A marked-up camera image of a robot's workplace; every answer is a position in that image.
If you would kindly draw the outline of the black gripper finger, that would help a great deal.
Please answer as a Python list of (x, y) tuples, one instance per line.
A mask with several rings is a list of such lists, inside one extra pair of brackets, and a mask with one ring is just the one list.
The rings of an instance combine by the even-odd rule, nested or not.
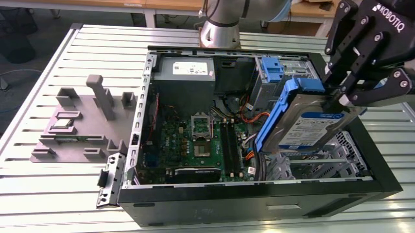
[(348, 77), (341, 83), (342, 95), (340, 104), (344, 106), (382, 107), (412, 101), (414, 98), (414, 68), (406, 66), (408, 62), (386, 67), (377, 67), (370, 56), (376, 46), (358, 48), (364, 35), (353, 46), (357, 59), (348, 71)]
[(353, 46), (369, 22), (368, 17), (362, 18), (364, 22), (357, 18), (358, 9), (357, 3), (352, 0), (342, 0), (340, 2), (329, 32), (325, 53), (330, 56), (330, 61), (325, 68), (324, 83), (329, 90), (333, 91), (333, 97), (324, 104), (326, 111), (344, 110), (344, 106), (340, 104), (342, 95), (341, 83), (348, 77), (348, 71), (357, 59)]

